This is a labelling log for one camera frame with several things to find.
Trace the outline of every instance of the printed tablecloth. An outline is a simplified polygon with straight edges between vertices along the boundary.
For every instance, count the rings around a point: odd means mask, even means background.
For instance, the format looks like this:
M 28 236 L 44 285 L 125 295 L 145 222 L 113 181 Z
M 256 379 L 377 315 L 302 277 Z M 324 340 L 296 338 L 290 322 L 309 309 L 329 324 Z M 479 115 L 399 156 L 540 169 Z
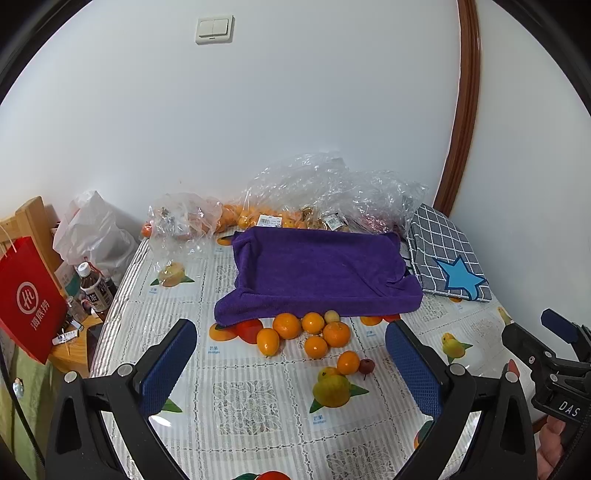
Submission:
M 212 241 L 186 265 L 193 282 L 173 288 L 151 285 L 157 275 L 154 263 L 148 241 L 142 242 L 109 312 L 91 375 L 108 375 L 121 363 L 136 362 L 179 318 L 195 324 L 197 348 L 170 395 L 182 413 L 164 411 L 150 418 L 189 478 L 230 480 L 271 470 L 291 480 L 386 480 L 396 475 L 430 417 L 420 412 L 388 355 L 386 322 L 367 327 L 358 317 L 343 318 L 352 332 L 349 344 L 330 349 L 321 360 L 308 359 L 304 333 L 282 342 L 280 352 L 266 358 L 240 338 L 214 342 L 208 335 L 215 302 L 234 288 L 231 247 Z M 498 378 L 509 358 L 521 372 L 528 371 L 501 344 L 502 314 L 494 297 L 490 303 L 456 302 L 426 294 L 416 312 L 401 316 L 444 361 L 441 337 L 452 333 L 473 345 L 456 362 L 472 375 Z M 272 319 L 261 320 L 271 326 Z M 360 373 L 348 376 L 369 394 L 309 413 L 318 372 L 336 366 L 345 350 L 375 361 L 374 373 L 365 380 Z M 521 375 L 521 383 L 531 397 L 529 375 Z M 470 415 L 442 478 L 459 467 L 478 418 L 478 413 Z M 141 479 L 112 416 L 105 414 L 105 421 L 127 474 Z

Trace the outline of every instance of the blue gripper pad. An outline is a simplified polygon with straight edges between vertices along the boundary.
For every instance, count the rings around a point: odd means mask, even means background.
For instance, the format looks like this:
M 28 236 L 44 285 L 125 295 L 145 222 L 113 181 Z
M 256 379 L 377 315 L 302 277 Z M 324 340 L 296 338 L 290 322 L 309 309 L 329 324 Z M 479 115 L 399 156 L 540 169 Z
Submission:
M 418 408 L 436 419 L 443 411 L 440 384 L 397 322 L 386 328 L 386 348 Z
M 188 320 L 161 353 L 141 385 L 138 405 L 144 418 L 162 410 L 197 345 L 197 330 Z
M 576 343 L 579 339 L 577 327 L 554 310 L 546 309 L 542 312 L 542 325 L 553 334 L 559 336 L 566 343 Z

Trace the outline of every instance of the brown bottle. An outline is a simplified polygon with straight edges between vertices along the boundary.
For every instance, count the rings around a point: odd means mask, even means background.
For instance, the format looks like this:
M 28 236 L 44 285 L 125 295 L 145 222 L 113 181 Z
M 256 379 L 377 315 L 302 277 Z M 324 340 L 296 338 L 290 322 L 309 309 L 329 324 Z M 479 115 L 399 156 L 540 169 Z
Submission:
M 88 262 L 81 263 L 78 266 L 78 275 L 80 275 L 80 289 L 86 295 L 86 298 L 92 303 L 96 314 L 105 321 L 109 308 L 113 303 L 113 295 L 109 291 L 103 276 L 92 270 Z

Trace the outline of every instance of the haidilao logo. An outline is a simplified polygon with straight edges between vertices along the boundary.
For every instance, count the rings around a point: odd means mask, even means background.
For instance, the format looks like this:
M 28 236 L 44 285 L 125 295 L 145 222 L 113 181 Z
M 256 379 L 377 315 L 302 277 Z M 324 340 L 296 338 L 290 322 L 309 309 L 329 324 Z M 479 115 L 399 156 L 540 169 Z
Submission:
M 17 305 L 25 315 L 33 313 L 39 305 L 39 295 L 35 285 L 31 282 L 23 282 L 17 290 Z

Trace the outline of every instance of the hand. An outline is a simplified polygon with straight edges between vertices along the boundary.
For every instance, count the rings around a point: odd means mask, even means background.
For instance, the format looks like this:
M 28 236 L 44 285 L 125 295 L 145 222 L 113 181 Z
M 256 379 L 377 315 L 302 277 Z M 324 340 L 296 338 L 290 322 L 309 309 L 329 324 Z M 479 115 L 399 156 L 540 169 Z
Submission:
M 536 452 L 539 480 L 547 480 L 564 453 L 560 434 L 565 426 L 566 423 L 562 420 L 548 416 L 546 424 L 540 430 L 540 448 Z

